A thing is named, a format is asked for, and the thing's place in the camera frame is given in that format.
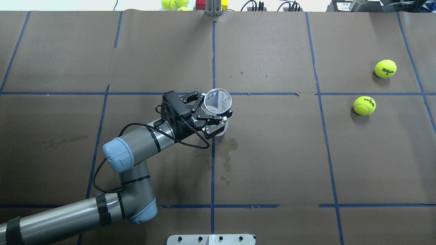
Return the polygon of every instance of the black band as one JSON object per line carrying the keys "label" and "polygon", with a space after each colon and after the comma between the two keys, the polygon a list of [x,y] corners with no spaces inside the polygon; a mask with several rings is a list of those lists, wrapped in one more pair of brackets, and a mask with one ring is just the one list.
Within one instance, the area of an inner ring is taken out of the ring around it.
{"label": "black band", "polygon": [[144,176],[144,177],[141,177],[141,178],[137,178],[137,179],[134,179],[134,180],[129,180],[129,181],[126,181],[126,182],[121,182],[121,184],[122,185],[133,184],[135,182],[138,182],[138,181],[141,181],[141,180],[146,180],[146,179],[149,179],[149,178],[150,178],[150,175],[147,175],[147,176]]}
{"label": "black band", "polygon": [[24,245],[20,229],[21,217],[16,217],[7,222],[6,225],[6,244],[7,245]]}
{"label": "black band", "polygon": [[151,129],[147,128],[147,130],[150,132],[151,137],[153,138],[154,143],[156,144],[157,153],[159,153],[160,152],[160,144],[159,144],[159,141],[157,141],[156,135],[154,135],[154,133],[151,131]]}
{"label": "black band", "polygon": [[104,193],[96,195],[95,201],[97,203],[97,210],[99,211],[100,224],[102,226],[112,225],[112,220],[110,219],[110,213]]}
{"label": "black band", "polygon": [[125,219],[126,218],[126,214],[124,213],[124,205],[123,205],[123,199],[121,198],[121,193],[117,192],[116,194],[118,195],[119,207],[121,208],[121,217],[123,219]]}

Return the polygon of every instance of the yellow object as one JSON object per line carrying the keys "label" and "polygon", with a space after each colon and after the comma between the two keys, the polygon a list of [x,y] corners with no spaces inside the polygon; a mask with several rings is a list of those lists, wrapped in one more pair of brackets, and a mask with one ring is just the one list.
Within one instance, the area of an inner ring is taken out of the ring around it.
{"label": "yellow object", "polygon": [[368,96],[361,96],[353,104],[354,111],[362,116],[369,115],[375,111],[375,100]]}
{"label": "yellow object", "polygon": [[174,0],[161,0],[160,3],[165,10],[172,10],[174,6],[176,6],[176,2]]}
{"label": "yellow object", "polygon": [[380,78],[390,78],[397,71],[397,65],[391,60],[382,60],[375,66],[375,74]]}
{"label": "yellow object", "polygon": [[222,9],[228,9],[228,0],[221,0]]}
{"label": "yellow object", "polygon": [[188,6],[188,3],[189,3],[189,0],[176,0],[177,7],[186,7],[186,6]]}
{"label": "yellow object", "polygon": [[177,11],[190,11],[190,9],[188,7],[180,7]]}

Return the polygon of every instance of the light blue cap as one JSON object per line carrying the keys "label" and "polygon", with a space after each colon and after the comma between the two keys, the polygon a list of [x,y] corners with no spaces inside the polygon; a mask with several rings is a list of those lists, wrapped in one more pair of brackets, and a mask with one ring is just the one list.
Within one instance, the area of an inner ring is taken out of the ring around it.
{"label": "light blue cap", "polygon": [[139,213],[132,216],[129,220],[132,224],[141,224],[150,219],[154,218],[157,215],[157,206],[156,206],[156,198],[150,202],[150,204],[145,207],[145,209],[141,210]]}
{"label": "light blue cap", "polygon": [[132,150],[123,139],[114,138],[104,144],[103,152],[115,173],[121,173],[133,168]]}

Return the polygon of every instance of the sticker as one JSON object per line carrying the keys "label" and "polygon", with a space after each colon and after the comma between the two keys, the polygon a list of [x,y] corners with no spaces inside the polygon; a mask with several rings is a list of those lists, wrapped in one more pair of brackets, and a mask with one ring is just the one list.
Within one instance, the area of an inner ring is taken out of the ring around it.
{"label": "sticker", "polygon": [[349,3],[336,3],[337,10],[339,10],[339,11],[351,11],[350,4],[351,4],[351,2],[349,2]]}

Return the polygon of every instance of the red object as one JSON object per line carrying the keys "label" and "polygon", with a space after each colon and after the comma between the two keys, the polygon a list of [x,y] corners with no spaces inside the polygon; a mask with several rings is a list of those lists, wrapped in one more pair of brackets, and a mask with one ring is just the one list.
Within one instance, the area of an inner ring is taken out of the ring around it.
{"label": "red object", "polygon": [[206,10],[206,0],[196,0],[195,1],[196,10]]}

